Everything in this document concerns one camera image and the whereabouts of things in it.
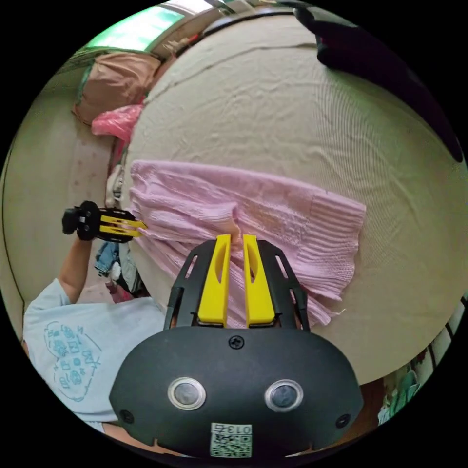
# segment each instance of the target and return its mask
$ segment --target bed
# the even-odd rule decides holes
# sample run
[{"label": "bed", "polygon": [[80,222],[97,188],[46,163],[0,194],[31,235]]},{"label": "bed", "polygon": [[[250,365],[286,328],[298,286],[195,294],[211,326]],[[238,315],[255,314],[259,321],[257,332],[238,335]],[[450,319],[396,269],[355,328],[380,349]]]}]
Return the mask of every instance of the bed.
[{"label": "bed", "polygon": [[[313,332],[350,360],[360,384],[409,362],[437,336],[468,285],[468,174],[408,106],[325,69],[292,16],[227,27],[184,53],[148,97],[128,149],[137,159],[267,171],[360,201],[367,215],[344,312]],[[152,297],[172,281],[135,243]]]}]

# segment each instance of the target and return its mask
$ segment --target printed graphic on shirt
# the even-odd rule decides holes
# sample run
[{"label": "printed graphic on shirt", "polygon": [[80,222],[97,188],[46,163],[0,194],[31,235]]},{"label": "printed graphic on shirt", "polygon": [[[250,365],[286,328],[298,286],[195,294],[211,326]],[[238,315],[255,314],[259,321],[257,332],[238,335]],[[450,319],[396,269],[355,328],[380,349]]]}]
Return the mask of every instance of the printed graphic on shirt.
[{"label": "printed graphic on shirt", "polygon": [[83,401],[99,367],[101,348],[83,327],[71,329],[59,322],[47,325],[44,341],[57,359],[54,364],[56,390],[70,400]]}]

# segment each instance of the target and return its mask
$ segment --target qr code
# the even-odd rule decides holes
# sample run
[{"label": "qr code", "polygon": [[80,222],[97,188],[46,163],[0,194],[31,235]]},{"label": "qr code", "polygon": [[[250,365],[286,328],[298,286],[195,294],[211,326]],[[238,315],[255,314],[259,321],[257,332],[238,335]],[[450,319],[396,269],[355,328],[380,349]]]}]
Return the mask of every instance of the qr code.
[{"label": "qr code", "polygon": [[252,456],[252,425],[211,424],[210,454],[222,458]]}]

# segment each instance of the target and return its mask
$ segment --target ribbed knit fabric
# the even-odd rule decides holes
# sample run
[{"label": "ribbed knit fabric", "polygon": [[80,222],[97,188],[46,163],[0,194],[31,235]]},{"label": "ribbed knit fabric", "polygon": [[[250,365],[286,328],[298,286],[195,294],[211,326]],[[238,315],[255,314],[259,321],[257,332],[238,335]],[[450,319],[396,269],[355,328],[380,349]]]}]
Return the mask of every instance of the ribbed knit fabric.
[{"label": "ribbed knit fabric", "polygon": [[201,164],[134,161],[130,211],[148,229],[136,238],[175,278],[196,245],[232,235],[228,325],[245,326],[242,235],[283,250],[309,294],[311,325],[330,322],[320,297],[341,300],[354,274],[366,207],[283,177]]}]

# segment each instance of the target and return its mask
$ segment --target person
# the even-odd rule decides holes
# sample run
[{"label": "person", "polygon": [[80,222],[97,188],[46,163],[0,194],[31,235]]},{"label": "person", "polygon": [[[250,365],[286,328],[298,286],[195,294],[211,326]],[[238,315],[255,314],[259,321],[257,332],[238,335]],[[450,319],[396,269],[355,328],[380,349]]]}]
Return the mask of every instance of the person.
[{"label": "person", "polygon": [[163,330],[165,313],[150,297],[119,304],[78,304],[92,241],[78,237],[59,275],[31,302],[23,319],[22,346],[52,392],[79,419],[129,445],[150,447],[116,425],[109,394],[129,352]]}]

